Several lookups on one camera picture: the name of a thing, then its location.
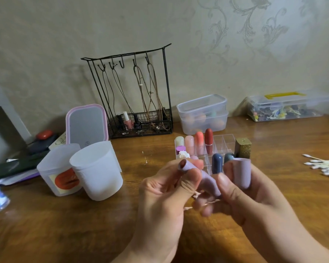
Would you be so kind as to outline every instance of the wooden tabletop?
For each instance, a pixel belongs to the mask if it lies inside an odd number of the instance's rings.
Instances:
[[[140,181],[175,158],[174,139],[183,133],[178,123],[174,129],[172,135],[112,141],[124,184],[104,201],[92,201],[83,191],[55,197],[40,177],[3,188],[11,203],[0,212],[0,263],[111,261],[132,237]],[[227,128],[214,134],[249,138],[252,162],[329,248],[329,178],[304,165],[302,156],[329,159],[329,117],[259,123],[230,117]],[[174,262],[264,261],[231,218],[202,218],[189,210]]]

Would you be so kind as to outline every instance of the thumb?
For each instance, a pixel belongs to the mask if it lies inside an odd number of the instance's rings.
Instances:
[[[197,168],[188,170],[179,180],[178,186],[166,200],[172,207],[183,209],[193,196],[202,179],[201,171]]]
[[[237,187],[225,174],[216,176],[218,189],[232,208],[236,208],[244,215],[253,215],[259,209],[259,203],[251,199],[239,187]]]

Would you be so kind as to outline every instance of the yellow handle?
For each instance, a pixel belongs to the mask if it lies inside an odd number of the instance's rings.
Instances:
[[[285,92],[285,93],[268,94],[268,95],[265,95],[265,97],[269,100],[272,100],[273,98],[276,98],[276,97],[285,97],[285,96],[294,96],[294,95],[306,96],[306,94],[299,93],[299,92]]]

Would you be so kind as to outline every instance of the wallpaper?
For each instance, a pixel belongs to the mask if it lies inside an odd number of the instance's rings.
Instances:
[[[238,114],[246,96],[329,92],[329,0],[0,0],[0,85],[32,134],[62,130],[75,106],[101,104],[80,58],[169,43],[176,119],[177,104],[209,94]],[[168,107],[162,53],[149,58]],[[105,62],[117,114],[129,112],[118,82],[132,110],[143,111],[132,60],[115,67],[119,81]],[[137,63],[149,83],[145,56]]]

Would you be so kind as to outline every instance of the hand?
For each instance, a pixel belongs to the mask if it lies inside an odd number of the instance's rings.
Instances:
[[[139,187],[139,209],[134,236],[114,262],[171,262],[183,227],[184,205],[195,193],[202,160],[190,160],[198,169],[178,170],[182,159],[167,163]]]
[[[329,250],[303,227],[278,187],[252,165],[251,186],[244,192],[233,184],[234,161],[224,164],[224,173],[215,175],[222,201],[207,193],[193,203],[204,217],[212,213],[230,215],[267,262],[329,262]]]

